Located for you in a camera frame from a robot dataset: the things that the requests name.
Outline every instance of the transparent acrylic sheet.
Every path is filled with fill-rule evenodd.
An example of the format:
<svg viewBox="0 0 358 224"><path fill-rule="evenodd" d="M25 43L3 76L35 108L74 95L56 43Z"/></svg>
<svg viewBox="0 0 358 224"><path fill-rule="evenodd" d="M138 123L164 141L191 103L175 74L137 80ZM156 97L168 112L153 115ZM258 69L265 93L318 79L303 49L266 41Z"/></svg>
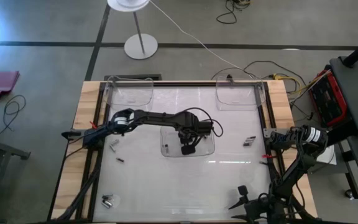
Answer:
<svg viewBox="0 0 358 224"><path fill-rule="evenodd" d="M196 152L183 155L178 132L173 127L161 127L161 154L165 157L207 156L215 151L214 134L205 136L196 146Z"/></svg>
<svg viewBox="0 0 358 224"><path fill-rule="evenodd" d="M255 110L266 100L262 80L255 78L218 77L216 106L219 110Z"/></svg>
<svg viewBox="0 0 358 224"><path fill-rule="evenodd" d="M177 113L190 107L206 110L219 121L224 134L214 136L214 153L207 156L165 157L161 153L161 127L142 125L125 136L110 135L104 146L94 222L227 221L244 214L237 187L246 185L249 198L268 191L267 166L257 110L222 111L216 107L216 88L156 87L152 111ZM190 110L198 119L208 117ZM243 143L256 136L251 146ZM119 139L114 153L109 143ZM116 208L101 204L103 194L120 197Z"/></svg>
<svg viewBox="0 0 358 224"><path fill-rule="evenodd" d="M153 100L154 81L110 76L104 89L106 103L114 110L150 111Z"/></svg>

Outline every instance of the white cable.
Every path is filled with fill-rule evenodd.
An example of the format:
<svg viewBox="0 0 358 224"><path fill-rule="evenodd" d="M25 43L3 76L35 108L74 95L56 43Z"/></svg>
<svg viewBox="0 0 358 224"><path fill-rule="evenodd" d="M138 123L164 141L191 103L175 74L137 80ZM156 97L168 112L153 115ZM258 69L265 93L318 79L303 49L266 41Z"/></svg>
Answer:
<svg viewBox="0 0 358 224"><path fill-rule="evenodd" d="M319 79L317 79L306 91L304 91L300 96L296 97L295 99L293 99L290 103L293 103L295 100L297 100L298 98L302 97L303 94L305 94L307 91L311 90L315 84L317 84L324 76L326 76L329 72L331 72L331 70L327 70L324 74L322 74L320 76Z"/></svg>
<svg viewBox="0 0 358 224"><path fill-rule="evenodd" d="M162 11L162 9L160 9L156 4L154 4L153 1L150 0L150 2L159 10L161 11L168 19L170 19L179 29L182 33L189 35L190 37L194 38L195 40L197 40L207 51L211 52L213 55L217 56L217 58L221 59L222 61L232 65L233 67L239 68L242 70L242 68L238 67L237 65L234 65L233 63L228 62L227 60L224 60L223 58L221 58L219 55L217 55L216 53L212 52L210 49L208 49L200 40L198 40L195 36L183 31L183 29L180 28L180 26L173 20L171 19L171 17L169 17L164 11Z"/></svg>

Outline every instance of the yellow cable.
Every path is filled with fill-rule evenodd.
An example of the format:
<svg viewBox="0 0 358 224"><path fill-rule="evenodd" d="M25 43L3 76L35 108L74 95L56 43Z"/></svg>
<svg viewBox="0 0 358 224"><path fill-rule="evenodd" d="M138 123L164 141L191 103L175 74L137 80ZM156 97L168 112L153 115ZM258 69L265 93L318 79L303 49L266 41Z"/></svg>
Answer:
<svg viewBox="0 0 358 224"><path fill-rule="evenodd" d="M298 91L295 91L295 92L293 92L293 93L290 93L290 95L295 94L295 93L298 93L298 92L299 92L299 94L301 94L300 92L301 92L302 90L304 90L305 88L309 88L318 78L319 78L319 77L314 78L314 79L313 79L309 84L307 84L305 87L301 88L301 89L298 90Z"/></svg>
<svg viewBox="0 0 358 224"><path fill-rule="evenodd" d="M285 76L281 76L281 75L277 75L276 73L273 74L273 79L274 80L284 80L284 79L290 79L290 80L294 80L298 85L299 85L299 90L296 91L296 92L293 92L293 93L290 93L290 95L294 94L294 93L298 93L299 92L299 95L301 94L301 90L304 89L302 87L302 84L296 79L296 78L293 78L293 77L285 77Z"/></svg>

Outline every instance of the lamp base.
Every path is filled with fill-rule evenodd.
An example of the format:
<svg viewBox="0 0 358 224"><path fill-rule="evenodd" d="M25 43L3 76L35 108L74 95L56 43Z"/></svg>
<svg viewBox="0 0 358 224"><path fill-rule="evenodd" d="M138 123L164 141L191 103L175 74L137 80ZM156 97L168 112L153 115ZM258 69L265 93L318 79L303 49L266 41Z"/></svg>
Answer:
<svg viewBox="0 0 358 224"><path fill-rule="evenodd" d="M142 46L140 45L139 35L135 34L130 37L124 45L125 53L133 59L142 60L153 56L158 49L157 40L148 34L141 34L144 46L144 53Z"/></svg>

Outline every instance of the black stand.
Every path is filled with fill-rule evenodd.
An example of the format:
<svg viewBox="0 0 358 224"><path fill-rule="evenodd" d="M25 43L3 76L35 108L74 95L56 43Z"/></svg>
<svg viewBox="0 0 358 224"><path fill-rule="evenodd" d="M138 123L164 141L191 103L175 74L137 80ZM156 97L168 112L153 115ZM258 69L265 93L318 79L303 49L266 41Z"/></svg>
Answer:
<svg viewBox="0 0 358 224"><path fill-rule="evenodd" d="M28 159L30 157L30 153L31 153L31 152L25 152L20 149L16 149L14 147L11 147L11 146L8 146L8 145L2 144L2 143L0 143L0 151L4 151L6 153L10 153L12 155L19 156L21 159Z"/></svg>

